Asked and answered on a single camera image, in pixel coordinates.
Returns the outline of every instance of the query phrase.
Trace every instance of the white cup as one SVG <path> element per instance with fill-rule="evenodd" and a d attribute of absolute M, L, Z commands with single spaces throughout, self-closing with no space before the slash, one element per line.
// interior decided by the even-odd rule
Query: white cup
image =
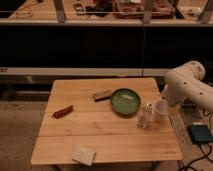
<path fill-rule="evenodd" d="M 161 122 L 167 119 L 168 116 L 168 102 L 164 99 L 159 99 L 154 104 L 153 120 Z"/>

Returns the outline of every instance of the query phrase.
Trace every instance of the green bowl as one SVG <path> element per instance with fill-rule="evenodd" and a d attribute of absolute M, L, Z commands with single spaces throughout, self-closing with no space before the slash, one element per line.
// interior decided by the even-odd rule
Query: green bowl
<path fill-rule="evenodd" d="M 128 116 L 140 109 L 140 96 L 133 90 L 122 88 L 114 91 L 110 97 L 112 109 L 122 115 Z"/>

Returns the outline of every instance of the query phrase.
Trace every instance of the floor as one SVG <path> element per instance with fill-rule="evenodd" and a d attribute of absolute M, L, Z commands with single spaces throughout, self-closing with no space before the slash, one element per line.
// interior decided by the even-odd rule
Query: floor
<path fill-rule="evenodd" d="M 47 104 L 49 89 L 46 90 L 17 90 L 7 87 L 1 91 L 0 98 L 0 171 L 52 171 L 49 166 L 31 166 L 30 158 L 38 135 L 43 113 Z M 180 114 L 171 113 L 171 122 L 176 132 L 183 153 L 183 163 L 202 156 L 200 149 L 191 143 L 186 132 L 186 126 L 192 122 L 206 122 L 208 117 L 202 117 L 193 106 L 180 109 Z M 143 171 L 151 170 L 150 163 L 109 164 L 85 167 L 60 166 L 62 170 L 91 170 L 91 171 Z M 198 170 L 212 171 L 213 163 L 207 159 L 192 165 Z M 157 171 L 178 170 L 177 161 L 162 162 Z"/>

